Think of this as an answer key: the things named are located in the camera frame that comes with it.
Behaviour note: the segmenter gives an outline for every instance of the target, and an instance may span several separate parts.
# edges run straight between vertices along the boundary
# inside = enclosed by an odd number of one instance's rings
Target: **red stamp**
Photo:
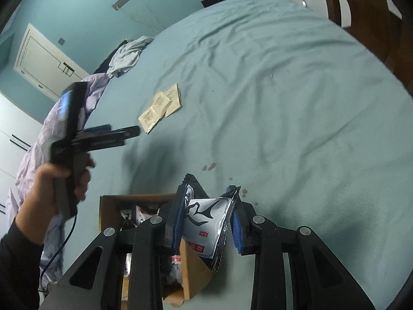
[[[205,246],[198,245],[197,243],[192,243],[192,242],[188,242],[188,241],[187,241],[187,243],[188,243],[189,246],[191,246],[191,248],[192,248],[195,252],[203,253],[204,250],[205,250]]]

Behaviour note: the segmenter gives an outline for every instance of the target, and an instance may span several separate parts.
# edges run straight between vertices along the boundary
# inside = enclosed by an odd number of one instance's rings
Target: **silver screw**
[[[151,223],[157,224],[162,222],[162,217],[161,216],[153,216],[151,219],[149,219]]]
[[[108,227],[103,231],[104,236],[112,236],[115,234],[115,229],[113,227]]]
[[[252,218],[252,221],[254,223],[263,223],[265,221],[265,218],[263,216],[254,216]]]
[[[303,236],[309,236],[311,234],[311,230],[308,227],[301,227],[300,228],[300,233]]]

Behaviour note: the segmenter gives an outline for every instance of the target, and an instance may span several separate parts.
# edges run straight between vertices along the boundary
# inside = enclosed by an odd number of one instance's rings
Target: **cardboard box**
[[[128,210],[135,204],[140,206],[164,204],[175,197],[174,193],[161,195],[101,196],[99,204],[99,230],[107,227],[120,230],[124,219],[120,210]],[[214,273],[200,259],[198,254],[184,241],[180,244],[182,288],[164,290],[164,303],[179,307],[204,288]],[[122,309],[127,304],[129,280],[123,279]]]

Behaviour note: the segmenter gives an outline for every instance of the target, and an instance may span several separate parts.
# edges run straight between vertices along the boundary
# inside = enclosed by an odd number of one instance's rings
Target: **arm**
[[[0,242],[0,305],[15,309],[39,307],[39,263],[43,242],[52,217],[57,213],[53,178],[65,178],[70,171],[47,163],[39,167],[33,186],[9,232]],[[90,180],[86,170],[75,189],[84,200]]]

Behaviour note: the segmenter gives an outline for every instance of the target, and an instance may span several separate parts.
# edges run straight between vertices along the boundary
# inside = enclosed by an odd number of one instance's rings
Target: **purple blanket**
[[[79,129],[83,129],[87,118],[90,113],[96,108],[99,99],[101,98],[103,91],[105,90],[108,82],[109,76],[106,73],[99,73],[90,75],[84,78],[82,81],[89,82],[88,89],[86,92],[86,98],[79,115]],[[23,160],[20,163],[20,167],[17,172],[16,177],[16,190],[18,196],[15,197],[12,190],[9,190],[9,195],[6,200],[6,217],[8,225],[10,226],[17,215],[21,205],[24,202],[25,197],[31,189],[34,180],[34,174],[40,165],[45,163],[45,155],[43,152],[43,146],[53,135],[57,123],[57,109],[59,107],[60,100],[53,106],[50,110],[45,122],[43,123],[43,128],[39,134],[36,143],[30,147],[30,149],[24,154]],[[63,242],[63,227],[59,216],[55,216],[48,228],[45,246],[42,253],[42,258],[40,262],[40,269],[49,262],[53,254],[60,247]],[[47,269],[41,281],[41,286],[46,287],[48,282],[58,281],[62,277],[62,262],[61,253],[54,259],[53,263]]]

